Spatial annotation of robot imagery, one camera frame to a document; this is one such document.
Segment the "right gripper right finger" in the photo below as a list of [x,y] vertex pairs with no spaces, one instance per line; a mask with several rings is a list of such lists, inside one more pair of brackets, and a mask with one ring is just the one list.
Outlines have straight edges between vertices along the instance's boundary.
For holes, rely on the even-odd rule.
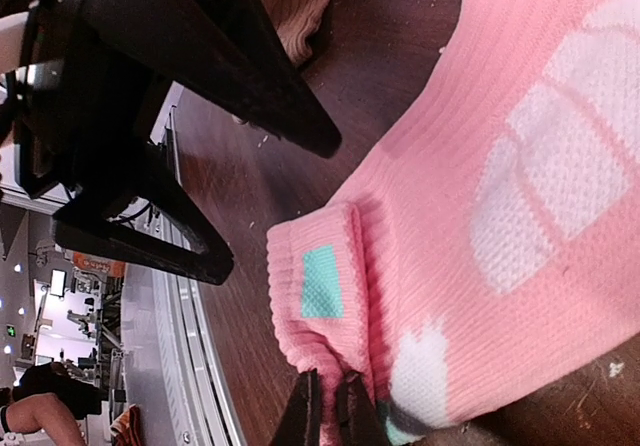
[[385,446],[388,438],[379,422],[362,375],[349,371],[336,391],[336,418],[344,446]]

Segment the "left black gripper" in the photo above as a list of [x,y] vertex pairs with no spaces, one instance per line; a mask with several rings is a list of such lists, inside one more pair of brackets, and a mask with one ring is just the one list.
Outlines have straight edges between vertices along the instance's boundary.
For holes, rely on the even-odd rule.
[[14,177],[31,199],[63,186],[131,201],[170,80],[106,44],[84,4],[29,0],[1,120],[13,128]]

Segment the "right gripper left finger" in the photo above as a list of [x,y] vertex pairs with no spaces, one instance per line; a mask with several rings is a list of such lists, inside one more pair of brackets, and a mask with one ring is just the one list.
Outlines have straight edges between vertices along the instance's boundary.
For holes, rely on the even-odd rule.
[[318,446],[320,379],[316,369],[300,373],[272,438],[274,446]]

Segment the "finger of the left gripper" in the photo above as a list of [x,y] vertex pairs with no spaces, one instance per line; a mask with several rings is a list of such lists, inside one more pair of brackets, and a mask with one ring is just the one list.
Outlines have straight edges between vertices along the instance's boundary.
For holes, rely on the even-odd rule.
[[[126,142],[120,156],[91,166],[79,179],[80,193],[52,217],[55,242],[67,249],[150,267],[221,285],[234,267],[227,242],[191,200],[157,148]],[[187,238],[176,246],[111,221],[124,200],[139,197],[156,207]]]
[[341,133],[289,60],[261,0],[84,0],[109,46],[320,157]]

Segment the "pink patterned sock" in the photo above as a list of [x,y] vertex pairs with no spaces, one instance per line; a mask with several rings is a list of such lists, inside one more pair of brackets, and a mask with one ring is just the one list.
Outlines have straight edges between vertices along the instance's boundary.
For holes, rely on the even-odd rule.
[[639,331],[639,0],[462,0],[423,92],[327,204],[267,234],[279,347],[362,375],[388,444]]

